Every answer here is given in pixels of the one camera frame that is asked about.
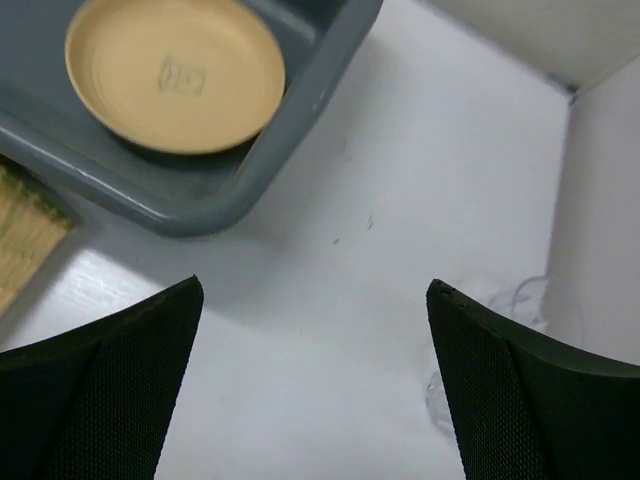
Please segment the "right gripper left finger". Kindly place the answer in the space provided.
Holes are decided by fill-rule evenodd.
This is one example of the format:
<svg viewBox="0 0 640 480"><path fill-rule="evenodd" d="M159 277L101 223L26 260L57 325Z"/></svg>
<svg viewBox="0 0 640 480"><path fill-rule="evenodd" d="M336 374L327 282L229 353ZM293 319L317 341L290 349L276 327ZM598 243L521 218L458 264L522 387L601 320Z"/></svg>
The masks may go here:
<svg viewBox="0 0 640 480"><path fill-rule="evenodd" d="M153 478L203 305L190 277L2 352L2 478Z"/></svg>

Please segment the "tan plate with square print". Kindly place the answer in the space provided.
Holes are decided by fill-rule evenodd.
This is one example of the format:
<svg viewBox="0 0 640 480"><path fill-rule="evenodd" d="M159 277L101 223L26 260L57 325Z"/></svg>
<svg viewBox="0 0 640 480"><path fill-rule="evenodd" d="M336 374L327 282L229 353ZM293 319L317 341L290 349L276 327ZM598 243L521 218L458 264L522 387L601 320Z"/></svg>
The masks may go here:
<svg viewBox="0 0 640 480"><path fill-rule="evenodd" d="M64 53L76 95L102 125L170 154L253 138L285 91L280 46L241 1L87 1Z"/></svg>

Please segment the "grey plastic bin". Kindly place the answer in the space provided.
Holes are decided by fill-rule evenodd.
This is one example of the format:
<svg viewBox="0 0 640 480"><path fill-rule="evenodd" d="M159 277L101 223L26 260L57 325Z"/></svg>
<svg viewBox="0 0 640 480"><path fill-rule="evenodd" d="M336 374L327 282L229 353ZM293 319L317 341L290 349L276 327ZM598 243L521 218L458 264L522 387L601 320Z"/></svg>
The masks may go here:
<svg viewBox="0 0 640 480"><path fill-rule="evenodd" d="M155 152L102 127L73 91L64 37L75 1L1 5L1 151L53 187L156 233L199 236L243 218L307 136L366 35L377 1L253 1L287 68L282 106L254 140L203 156Z"/></svg>

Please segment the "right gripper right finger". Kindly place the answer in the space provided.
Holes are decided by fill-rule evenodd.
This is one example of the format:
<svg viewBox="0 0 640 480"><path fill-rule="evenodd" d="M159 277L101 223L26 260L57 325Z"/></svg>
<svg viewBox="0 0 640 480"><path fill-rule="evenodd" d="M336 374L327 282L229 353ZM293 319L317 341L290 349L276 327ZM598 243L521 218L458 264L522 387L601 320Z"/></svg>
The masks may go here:
<svg viewBox="0 0 640 480"><path fill-rule="evenodd" d="M638 478L638 366L522 326L441 280L426 306L466 478Z"/></svg>

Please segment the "woven bamboo tray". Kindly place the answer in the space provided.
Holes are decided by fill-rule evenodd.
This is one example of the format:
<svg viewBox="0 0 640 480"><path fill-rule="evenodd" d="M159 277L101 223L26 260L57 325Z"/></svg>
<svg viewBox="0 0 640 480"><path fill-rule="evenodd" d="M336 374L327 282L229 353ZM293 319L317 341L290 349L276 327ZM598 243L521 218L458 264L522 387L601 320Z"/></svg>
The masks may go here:
<svg viewBox="0 0 640 480"><path fill-rule="evenodd" d="M1 158L1 310L30 283L75 222L36 182Z"/></svg>

